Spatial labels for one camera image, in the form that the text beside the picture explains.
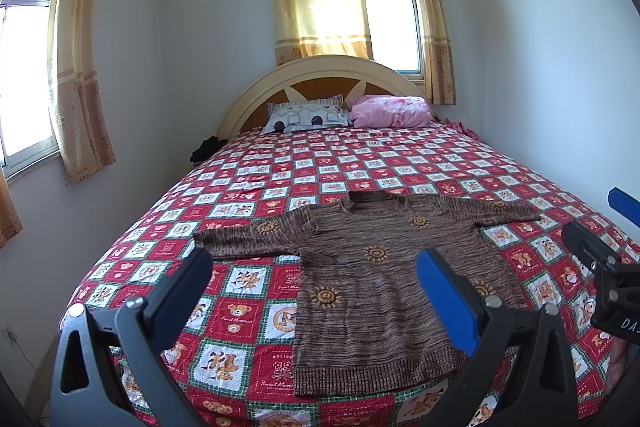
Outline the black item beside bed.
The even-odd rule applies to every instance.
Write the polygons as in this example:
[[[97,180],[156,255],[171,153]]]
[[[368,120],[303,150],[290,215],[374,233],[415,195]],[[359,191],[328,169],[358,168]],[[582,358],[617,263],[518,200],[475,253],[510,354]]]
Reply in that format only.
[[[204,140],[201,145],[191,153],[190,163],[200,165],[219,152],[227,143],[227,139],[218,139],[216,135],[212,135],[210,138]]]

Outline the pink pillow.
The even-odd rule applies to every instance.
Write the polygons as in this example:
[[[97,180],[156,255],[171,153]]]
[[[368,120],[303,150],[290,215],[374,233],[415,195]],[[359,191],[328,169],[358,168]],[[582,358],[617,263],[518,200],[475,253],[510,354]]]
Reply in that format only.
[[[363,95],[350,103],[348,113],[357,128],[423,128],[433,119],[420,96]]]

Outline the grey white patterned pillow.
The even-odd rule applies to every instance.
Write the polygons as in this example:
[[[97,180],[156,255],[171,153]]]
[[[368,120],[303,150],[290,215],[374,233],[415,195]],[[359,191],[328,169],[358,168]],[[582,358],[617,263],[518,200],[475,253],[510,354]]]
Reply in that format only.
[[[349,126],[348,112],[343,107],[341,95],[303,102],[269,103],[267,110],[269,118],[262,134]]]

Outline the cream wooden headboard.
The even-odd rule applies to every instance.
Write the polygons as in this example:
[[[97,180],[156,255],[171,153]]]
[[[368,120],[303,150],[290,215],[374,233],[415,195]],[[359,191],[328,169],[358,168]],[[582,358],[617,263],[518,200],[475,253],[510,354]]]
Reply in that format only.
[[[220,139],[265,124],[269,103],[305,102],[341,95],[344,102],[366,94],[422,96],[414,82],[365,58],[319,55],[273,69],[254,81],[231,105],[217,131]]]

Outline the left side window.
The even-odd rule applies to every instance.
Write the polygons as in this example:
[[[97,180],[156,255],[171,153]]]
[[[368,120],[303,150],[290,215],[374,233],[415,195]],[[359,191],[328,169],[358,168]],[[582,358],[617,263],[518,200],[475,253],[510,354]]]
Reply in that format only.
[[[6,176],[58,150],[50,118],[51,0],[1,0],[1,168]]]

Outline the window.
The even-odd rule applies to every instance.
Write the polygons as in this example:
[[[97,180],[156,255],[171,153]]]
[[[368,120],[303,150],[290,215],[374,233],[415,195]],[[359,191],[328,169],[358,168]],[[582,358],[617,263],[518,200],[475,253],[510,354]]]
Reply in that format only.
[[[1,168],[6,176],[58,150],[50,118],[51,0],[1,0]]]
[[[420,78],[423,69],[418,0],[366,0],[373,60]]]

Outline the orange curtain at left edge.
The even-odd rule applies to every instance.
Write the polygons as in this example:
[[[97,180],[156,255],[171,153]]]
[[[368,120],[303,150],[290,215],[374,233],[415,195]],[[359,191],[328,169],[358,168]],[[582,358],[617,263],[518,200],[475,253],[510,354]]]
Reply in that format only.
[[[0,170],[0,247],[23,230],[20,218],[13,205],[6,177]]]

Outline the centre window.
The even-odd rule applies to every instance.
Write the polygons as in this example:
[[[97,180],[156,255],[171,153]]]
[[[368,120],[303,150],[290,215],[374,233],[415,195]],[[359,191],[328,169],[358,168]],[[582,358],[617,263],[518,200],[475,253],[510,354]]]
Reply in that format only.
[[[420,78],[423,69],[418,0],[366,0],[373,60]]]

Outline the brown knitted sweater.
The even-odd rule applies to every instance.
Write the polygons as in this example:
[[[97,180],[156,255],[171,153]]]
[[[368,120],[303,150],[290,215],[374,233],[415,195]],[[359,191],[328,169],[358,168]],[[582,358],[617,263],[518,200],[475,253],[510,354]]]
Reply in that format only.
[[[370,395],[464,364],[416,276],[420,252],[434,249],[454,272],[521,308],[520,283],[483,230],[537,219],[525,204],[352,192],[244,227],[201,231],[194,242],[220,260],[297,257],[295,394]]]

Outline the beige left window curtain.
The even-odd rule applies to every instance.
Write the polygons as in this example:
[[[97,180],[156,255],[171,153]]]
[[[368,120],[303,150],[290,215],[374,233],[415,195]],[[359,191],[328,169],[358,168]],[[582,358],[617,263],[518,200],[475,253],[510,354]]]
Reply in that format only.
[[[50,116],[67,182],[114,164],[93,61],[94,0],[50,0],[47,69]]]

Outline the wall power socket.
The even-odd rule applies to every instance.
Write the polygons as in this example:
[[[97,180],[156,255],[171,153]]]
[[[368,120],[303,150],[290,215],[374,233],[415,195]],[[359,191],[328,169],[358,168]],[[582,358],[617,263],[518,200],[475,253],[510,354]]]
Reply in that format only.
[[[17,344],[17,335],[12,329],[9,323],[6,323],[1,329],[1,334],[3,338],[9,343],[9,345],[13,346]]]

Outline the red patchwork bedspread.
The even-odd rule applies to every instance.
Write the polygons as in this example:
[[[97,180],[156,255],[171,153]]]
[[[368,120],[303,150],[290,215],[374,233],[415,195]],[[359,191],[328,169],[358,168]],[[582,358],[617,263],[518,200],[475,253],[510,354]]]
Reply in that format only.
[[[75,289],[72,303],[101,310],[144,296],[178,268],[199,231],[255,227],[271,236],[280,213],[329,205],[351,191],[480,198],[534,207],[536,221],[477,230],[518,298],[561,312],[578,390],[578,414],[597,410],[625,349],[590,323],[596,288],[561,241],[582,222],[626,263],[639,246],[607,217],[532,169],[447,126],[330,128],[242,133],[171,187],[117,239]],[[449,384],[437,374],[368,395],[299,398],[294,393],[296,254],[218,260],[186,328],[163,360],[213,426],[416,426]]]

